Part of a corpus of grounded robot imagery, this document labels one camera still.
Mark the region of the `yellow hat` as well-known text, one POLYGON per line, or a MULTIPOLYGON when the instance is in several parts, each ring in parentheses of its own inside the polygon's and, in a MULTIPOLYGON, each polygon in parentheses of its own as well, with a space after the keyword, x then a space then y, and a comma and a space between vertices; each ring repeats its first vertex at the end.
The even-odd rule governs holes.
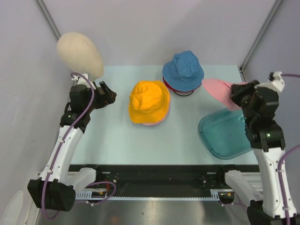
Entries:
POLYGON ((130 93, 128 114, 136 124, 158 122, 170 103, 170 92, 161 81, 139 81, 130 93))

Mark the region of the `pink bucket hat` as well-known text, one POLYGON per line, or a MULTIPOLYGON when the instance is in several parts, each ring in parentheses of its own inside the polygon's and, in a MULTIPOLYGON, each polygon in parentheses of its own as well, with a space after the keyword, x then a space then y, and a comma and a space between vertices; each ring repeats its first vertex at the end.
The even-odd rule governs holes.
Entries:
POLYGON ((165 115, 161 120, 159 120, 158 122, 154 122, 154 123, 143 123, 143 125, 145 125, 145 126, 154 126, 154 125, 159 124, 160 122, 162 122, 163 120, 165 120, 165 118, 166 118, 167 115, 169 114, 169 111, 170 111, 170 107, 168 108, 168 111, 167 111, 166 115, 165 115))

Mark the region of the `red bucket hat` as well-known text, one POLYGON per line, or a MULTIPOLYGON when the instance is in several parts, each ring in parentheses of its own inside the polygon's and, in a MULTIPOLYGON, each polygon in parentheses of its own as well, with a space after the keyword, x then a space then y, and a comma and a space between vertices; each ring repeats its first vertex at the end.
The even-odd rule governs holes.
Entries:
POLYGON ((196 89, 198 89, 202 84, 200 84, 197 88, 193 89, 193 90, 188 90, 188 91, 180 91, 180 90, 177 90, 177 89, 174 89, 173 87, 171 87, 166 81, 165 79, 163 78, 163 82, 164 84, 166 85, 167 88, 171 89, 172 91, 175 91, 175 92, 179 92, 179 93, 188 93, 188 92, 192 92, 196 89))

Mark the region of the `blue hat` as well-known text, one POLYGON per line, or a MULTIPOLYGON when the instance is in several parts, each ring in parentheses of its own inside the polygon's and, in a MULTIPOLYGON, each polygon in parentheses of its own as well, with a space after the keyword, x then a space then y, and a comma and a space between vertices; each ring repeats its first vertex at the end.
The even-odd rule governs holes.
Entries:
POLYGON ((174 89, 188 91, 202 84, 204 70, 192 51, 184 51, 163 66, 162 75, 174 89))

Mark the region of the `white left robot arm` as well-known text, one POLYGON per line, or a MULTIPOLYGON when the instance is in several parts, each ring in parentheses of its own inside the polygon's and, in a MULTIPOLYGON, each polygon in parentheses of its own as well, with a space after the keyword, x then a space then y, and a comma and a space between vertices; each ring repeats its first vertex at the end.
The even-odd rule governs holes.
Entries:
POLYGON ((72 176, 68 176, 68 170, 75 149, 90 124, 90 113, 113 104, 116 96, 103 81, 94 89, 87 84, 71 87, 52 154, 40 176, 31 179, 27 186, 37 208, 70 211, 78 193, 89 184, 95 188, 103 184, 103 175, 93 167, 81 168, 72 176))

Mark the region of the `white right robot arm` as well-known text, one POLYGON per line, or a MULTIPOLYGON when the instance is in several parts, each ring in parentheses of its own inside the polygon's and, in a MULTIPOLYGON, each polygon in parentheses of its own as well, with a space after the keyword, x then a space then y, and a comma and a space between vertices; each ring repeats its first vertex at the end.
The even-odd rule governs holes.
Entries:
POLYGON ((251 186, 237 171, 216 176, 221 188, 231 187, 247 206, 247 217, 252 225, 298 225, 300 215, 289 193, 285 170, 285 138, 275 122, 279 105, 274 84, 260 84, 257 80, 233 84, 230 99, 239 106, 245 119, 245 133, 256 156, 262 181, 263 195, 250 193, 251 186))

